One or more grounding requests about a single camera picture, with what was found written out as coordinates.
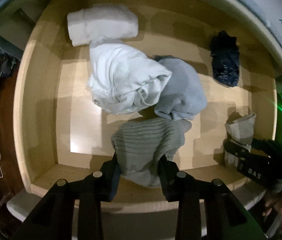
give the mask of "white rolled towel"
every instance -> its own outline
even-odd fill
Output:
[[[133,38],[138,35],[138,18],[122,4],[98,4],[69,13],[68,34],[74,47],[90,44],[102,36]]]
[[[88,81],[94,104],[111,114],[138,112],[159,101],[172,72],[119,40],[90,45],[93,72]]]

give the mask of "gray folded garment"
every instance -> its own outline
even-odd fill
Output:
[[[154,112],[170,120],[193,120],[207,106],[197,72],[191,65],[173,56],[156,56],[154,59],[172,72]]]
[[[226,131],[230,135],[230,141],[251,151],[251,143],[254,138],[254,123],[256,114],[248,114],[226,124]],[[225,151],[224,160],[226,167],[235,170],[238,166],[238,157]]]
[[[161,117],[123,124],[111,137],[122,176],[144,187],[160,187],[160,158],[165,154],[173,160],[191,126],[187,120]]]

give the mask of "clothing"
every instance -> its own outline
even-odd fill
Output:
[[[187,120],[162,117],[122,125],[111,137],[122,176],[144,187],[159,187],[160,158],[165,154],[172,161],[190,128]]]
[[[68,14],[68,33],[74,47],[99,37],[133,38],[138,28],[137,16],[122,4],[98,4]]]
[[[159,101],[171,71],[119,40],[90,45],[93,102],[111,114],[138,112]]]
[[[256,116],[256,114],[248,114],[226,124],[226,131],[230,135],[230,141],[246,148],[249,152],[254,138]],[[238,157],[225,151],[224,160],[228,169],[237,169]]]
[[[214,79],[229,87],[236,87],[239,81],[239,48],[236,40],[236,37],[221,31],[210,42]]]
[[[156,57],[172,72],[154,112],[170,120],[189,119],[207,106],[207,99],[197,72],[192,66],[173,56]]]

